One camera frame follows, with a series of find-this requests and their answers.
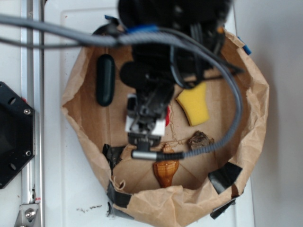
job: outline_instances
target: brown paper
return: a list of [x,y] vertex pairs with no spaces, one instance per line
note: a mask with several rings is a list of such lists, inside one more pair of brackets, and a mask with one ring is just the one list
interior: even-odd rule
[[[211,213],[213,209],[241,195],[248,178],[260,156],[266,132],[269,87],[261,72],[242,49],[243,43],[227,32],[222,49],[223,57],[230,63],[245,69],[236,77],[243,97],[243,117],[233,139],[222,149],[180,161],[171,187],[161,189],[151,161],[133,160],[132,147],[126,147],[122,161],[114,168],[113,176],[109,164],[102,154],[103,145],[127,145],[125,132],[127,94],[132,88],[119,79],[119,70],[124,62],[131,61],[130,47],[120,49],[83,48],[62,97],[62,111],[76,131],[84,153],[105,190],[112,181],[119,192],[133,194],[127,208],[116,205],[135,218],[159,227],[186,226]],[[116,64],[115,95],[109,107],[97,104],[96,62],[108,53]],[[210,70],[208,76],[219,72]],[[175,87],[176,97],[182,91]],[[206,103],[210,120],[190,127],[186,116],[173,98],[170,107],[170,124],[162,142],[169,143],[175,152],[187,151],[187,140],[197,131],[218,141],[229,128],[235,114],[232,93],[222,80],[207,82]],[[243,168],[233,187],[217,194],[208,179],[212,172],[227,161]]]

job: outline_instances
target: yellow sponge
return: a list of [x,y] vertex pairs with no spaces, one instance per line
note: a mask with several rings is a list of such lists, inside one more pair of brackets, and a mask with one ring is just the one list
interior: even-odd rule
[[209,119],[205,95],[206,83],[202,82],[193,89],[184,89],[176,98],[183,108],[190,126],[202,124]]

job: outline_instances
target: black oval object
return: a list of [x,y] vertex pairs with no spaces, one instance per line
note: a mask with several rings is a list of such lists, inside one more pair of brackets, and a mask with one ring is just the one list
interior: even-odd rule
[[97,102],[101,106],[112,103],[115,90],[115,60],[109,54],[103,54],[97,61]]

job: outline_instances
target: screw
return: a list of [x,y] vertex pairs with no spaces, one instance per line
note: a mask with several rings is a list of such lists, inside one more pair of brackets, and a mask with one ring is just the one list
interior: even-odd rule
[[32,111],[31,111],[30,109],[25,109],[25,110],[23,111],[23,113],[24,113],[25,115],[31,115],[31,114],[32,114]]
[[36,212],[33,209],[28,209],[25,211],[25,217],[31,221],[35,218]]

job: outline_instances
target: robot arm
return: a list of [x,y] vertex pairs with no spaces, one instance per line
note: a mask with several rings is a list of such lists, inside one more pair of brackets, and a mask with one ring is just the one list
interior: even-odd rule
[[[223,25],[231,0],[120,0],[121,22],[126,30],[157,26],[189,36],[215,55],[224,42]],[[167,106],[177,83],[193,88],[212,66],[190,52],[161,44],[133,45],[132,62],[121,69],[121,80],[136,89],[129,97],[126,131],[129,143],[149,151],[160,143],[165,131]],[[195,75],[195,79],[186,78]]]

